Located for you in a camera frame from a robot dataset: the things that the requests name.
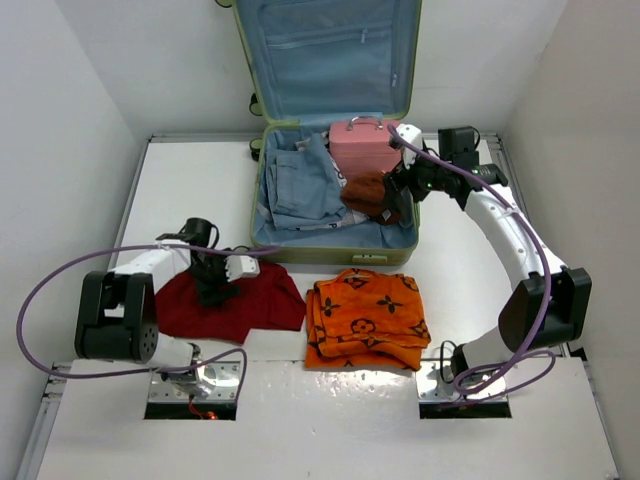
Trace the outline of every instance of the bag handle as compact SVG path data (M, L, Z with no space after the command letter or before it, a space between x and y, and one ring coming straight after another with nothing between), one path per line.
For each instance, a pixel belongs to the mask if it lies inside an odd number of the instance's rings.
M377 117L372 117L372 116L366 116L366 117L353 117L350 121L349 124L347 125L347 130L351 131L353 130L353 124L355 123L356 120L358 119L362 119L362 118L373 118L374 120L376 120L378 122L378 126L377 129L378 130L382 130L382 120L380 120Z

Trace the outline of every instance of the red cloth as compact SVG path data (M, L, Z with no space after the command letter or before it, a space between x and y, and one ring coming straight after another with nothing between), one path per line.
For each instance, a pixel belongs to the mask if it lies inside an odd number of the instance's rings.
M302 327L306 304L284 267L260 262L260 275L234 282L240 294L219 307L203 307L195 280L184 272L156 294L158 328L166 335L244 343L249 330Z

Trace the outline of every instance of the white table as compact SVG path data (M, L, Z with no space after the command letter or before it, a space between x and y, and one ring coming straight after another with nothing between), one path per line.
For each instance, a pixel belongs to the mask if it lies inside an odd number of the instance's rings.
M484 141L480 151L491 161ZM122 244L149 243L193 216L220 228L220 246L248 244L256 169L246 142L151 143ZM343 268L286 267L301 292ZM425 357L435 357L444 339L463 343L495 326L511 293L481 231L443 194L422 204L410 261L371 268L415 277L433 338ZM419 420L412 376L307 372L305 341L303 332L250 333L235 422L142 420L144 375L69 382L38 479L602 480L615 472L578 359L559 360L545 379L512 395L511 419ZM198 343L205 355L230 347ZM73 370L119 367L76 361ZM527 361L507 382L542 368L544 360Z

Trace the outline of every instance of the blue jeans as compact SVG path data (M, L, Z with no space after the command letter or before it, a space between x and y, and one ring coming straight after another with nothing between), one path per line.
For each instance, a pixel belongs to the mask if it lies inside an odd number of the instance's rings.
M299 151L271 150L266 159L269 208L276 229L338 222L347 207L320 134Z

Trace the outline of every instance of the brown hat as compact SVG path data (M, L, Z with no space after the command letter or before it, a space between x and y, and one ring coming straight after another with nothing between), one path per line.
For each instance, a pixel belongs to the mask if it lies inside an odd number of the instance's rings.
M382 175L382 172L361 173L347 182L340 198L352 210L369 215L381 225L391 225L402 220L402 214L391 212L382 204L385 190Z

